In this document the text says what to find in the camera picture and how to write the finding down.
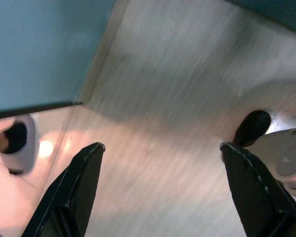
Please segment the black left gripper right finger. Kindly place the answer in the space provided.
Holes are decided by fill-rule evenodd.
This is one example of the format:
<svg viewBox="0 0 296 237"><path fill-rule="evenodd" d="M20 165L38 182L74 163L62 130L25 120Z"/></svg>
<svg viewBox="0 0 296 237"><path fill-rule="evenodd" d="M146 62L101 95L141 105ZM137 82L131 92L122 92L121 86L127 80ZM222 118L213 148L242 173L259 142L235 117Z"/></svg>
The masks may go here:
<svg viewBox="0 0 296 237"><path fill-rule="evenodd" d="M263 162L233 143L220 144L229 188L248 237L296 237L296 202Z"/></svg>

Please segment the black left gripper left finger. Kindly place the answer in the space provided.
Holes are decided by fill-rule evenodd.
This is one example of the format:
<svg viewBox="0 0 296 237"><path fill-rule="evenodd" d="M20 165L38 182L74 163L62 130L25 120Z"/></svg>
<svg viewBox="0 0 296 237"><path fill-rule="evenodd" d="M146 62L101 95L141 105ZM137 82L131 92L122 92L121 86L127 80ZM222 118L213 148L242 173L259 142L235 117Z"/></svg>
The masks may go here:
<svg viewBox="0 0 296 237"><path fill-rule="evenodd" d="M73 157L46 190L24 237L85 236L105 150L104 144L96 142Z"/></svg>

